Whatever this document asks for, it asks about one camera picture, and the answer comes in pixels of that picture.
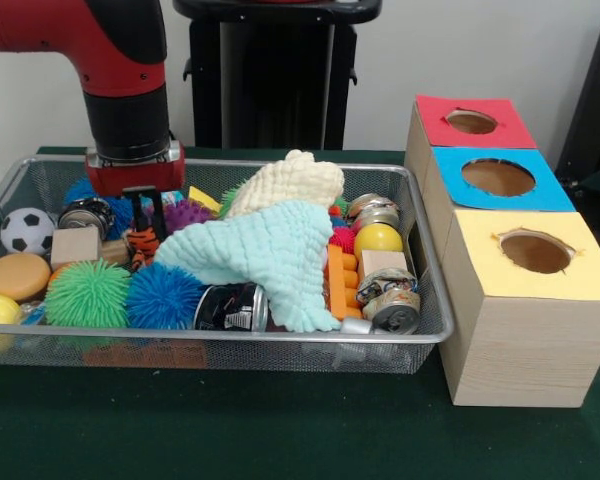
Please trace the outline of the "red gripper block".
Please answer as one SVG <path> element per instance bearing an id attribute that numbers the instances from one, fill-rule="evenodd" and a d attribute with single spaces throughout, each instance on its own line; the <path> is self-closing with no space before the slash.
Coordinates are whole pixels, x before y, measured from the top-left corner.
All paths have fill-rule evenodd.
<path id="1" fill-rule="evenodd" d="M 166 239 L 167 229 L 160 192 L 178 190 L 182 187 L 185 176 L 183 158 L 170 162 L 107 167 L 93 166 L 87 158 L 85 169 L 93 189 L 102 196 L 120 196 L 125 190 L 140 187 L 151 187 L 157 190 L 151 192 L 154 208 L 152 226 L 158 240 Z M 129 199 L 133 211 L 133 228 L 136 232 L 145 231 L 148 223 L 142 209 L 141 194 L 130 193 Z"/>

